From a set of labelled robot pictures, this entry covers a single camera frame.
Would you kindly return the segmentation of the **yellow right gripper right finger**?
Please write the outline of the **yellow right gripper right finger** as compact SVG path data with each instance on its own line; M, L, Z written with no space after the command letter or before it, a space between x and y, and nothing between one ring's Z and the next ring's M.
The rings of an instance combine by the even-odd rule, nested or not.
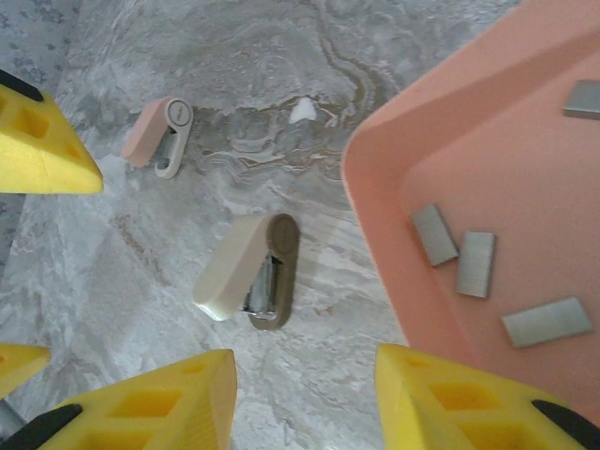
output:
M376 351L387 449L596 449L599 427L527 384L399 344Z

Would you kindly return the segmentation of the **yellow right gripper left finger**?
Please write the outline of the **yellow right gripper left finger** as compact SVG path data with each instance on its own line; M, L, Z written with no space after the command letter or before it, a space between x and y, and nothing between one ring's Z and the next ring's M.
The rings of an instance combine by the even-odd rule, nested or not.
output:
M233 351L213 350L81 393L2 442L4 449L228 449Z

